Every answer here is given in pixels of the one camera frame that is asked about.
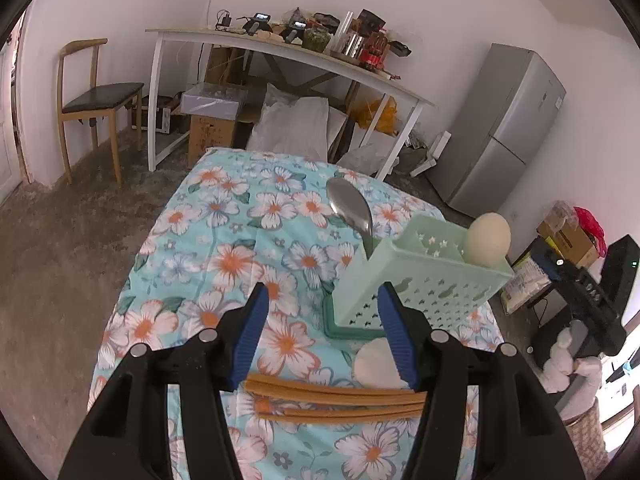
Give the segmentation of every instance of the wall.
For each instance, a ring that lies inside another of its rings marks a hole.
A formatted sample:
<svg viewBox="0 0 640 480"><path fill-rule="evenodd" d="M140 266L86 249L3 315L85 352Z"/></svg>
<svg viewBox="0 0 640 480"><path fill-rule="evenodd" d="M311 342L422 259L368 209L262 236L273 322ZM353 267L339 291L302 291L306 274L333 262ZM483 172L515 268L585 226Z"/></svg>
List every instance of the wall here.
<svg viewBox="0 0 640 480"><path fill-rule="evenodd" d="M98 84L148 82L155 46L151 27L197 27L207 0L34 0L22 34L19 56L18 99L25 158L31 174L50 186L63 174L56 126L58 50L69 41L108 38L100 48ZM192 49L170 43L164 51L160 91L183 90ZM91 50L65 61L64 101L88 89ZM126 114L118 115L118 128ZM89 127L70 121L65 125L71 163L91 149ZM100 141L108 138L106 120L98 120Z"/></svg>
<svg viewBox="0 0 640 480"><path fill-rule="evenodd" d="M556 199L589 209L607 243L625 234L640 241L640 50L605 32L562 25L552 67L566 98L537 157L500 210L512 227L510 255L529 244ZM639 309L636 283L623 320Z"/></svg>
<svg viewBox="0 0 640 480"><path fill-rule="evenodd" d="M526 46L545 57L556 30L556 20L539 0L212 0L210 16L214 21L224 8L233 17L261 11L280 18L295 6L338 18L364 7L386 20L412 50L405 58L391 55L389 70L438 105L420 120L427 139L452 121L491 42Z"/></svg>

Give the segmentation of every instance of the spoon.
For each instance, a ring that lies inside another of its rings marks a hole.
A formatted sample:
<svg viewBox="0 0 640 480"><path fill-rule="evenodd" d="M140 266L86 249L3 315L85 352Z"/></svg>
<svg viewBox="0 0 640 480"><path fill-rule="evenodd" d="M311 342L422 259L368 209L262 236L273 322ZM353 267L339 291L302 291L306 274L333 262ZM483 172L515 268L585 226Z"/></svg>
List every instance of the spoon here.
<svg viewBox="0 0 640 480"><path fill-rule="evenodd" d="M369 204L356 187L343 178L333 177L326 181L326 196L334 213L362 236L362 247L368 260L373 253L373 220Z"/></svg>

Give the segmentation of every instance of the green plastic basket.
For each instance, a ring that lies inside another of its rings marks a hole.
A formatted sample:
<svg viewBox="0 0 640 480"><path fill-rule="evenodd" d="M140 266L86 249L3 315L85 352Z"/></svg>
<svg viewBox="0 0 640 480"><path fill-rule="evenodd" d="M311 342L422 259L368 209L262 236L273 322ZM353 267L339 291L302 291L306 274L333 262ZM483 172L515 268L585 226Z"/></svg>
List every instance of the green plastic basket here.
<svg viewBox="0 0 640 480"><path fill-rule="evenodd" d="M459 225L416 215L396 240L380 240L368 261L361 245L323 303L325 333L348 339L382 335L377 294L384 282L434 328L455 329L513 277L504 258L491 269L465 263L465 238Z"/></svg>

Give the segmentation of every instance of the white egg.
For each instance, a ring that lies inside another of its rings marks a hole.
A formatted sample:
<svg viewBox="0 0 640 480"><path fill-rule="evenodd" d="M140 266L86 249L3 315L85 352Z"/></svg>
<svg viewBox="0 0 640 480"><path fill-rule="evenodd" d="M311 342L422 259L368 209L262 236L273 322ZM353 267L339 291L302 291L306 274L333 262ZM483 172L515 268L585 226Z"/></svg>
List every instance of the white egg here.
<svg viewBox="0 0 640 480"><path fill-rule="evenodd" d="M463 258L468 264L493 267L504 258L511 245L511 229L503 216L485 213L466 231Z"/></svg>
<svg viewBox="0 0 640 480"><path fill-rule="evenodd" d="M353 361L353 376L366 388L406 388L385 337L364 345Z"/></svg>

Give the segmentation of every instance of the floral tablecloth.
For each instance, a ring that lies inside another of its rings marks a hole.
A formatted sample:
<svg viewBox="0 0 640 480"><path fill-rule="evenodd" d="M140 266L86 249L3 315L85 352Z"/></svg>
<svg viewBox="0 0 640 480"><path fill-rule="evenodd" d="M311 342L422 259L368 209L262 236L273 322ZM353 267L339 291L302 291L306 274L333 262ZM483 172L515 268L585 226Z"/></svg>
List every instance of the floral tablecloth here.
<svg viewBox="0 0 640 480"><path fill-rule="evenodd" d="M433 206L362 174L298 156L210 149L180 184L136 255L104 332L89 407L130 346L184 343L266 284L270 314L254 371L333 386L358 386L352 363L362 342L328 340L322 331L322 282L340 277L360 239L332 214L324 191L341 176L369 202L375 234L397 235ZM501 342L487 304L454 331L464 344ZM175 479L188 480L177 388L168 393ZM291 402L223 394L226 420L245 480L400 478L417 419L311 426L260 418ZM469 478L477 434L477 391L469 389L458 477Z"/></svg>

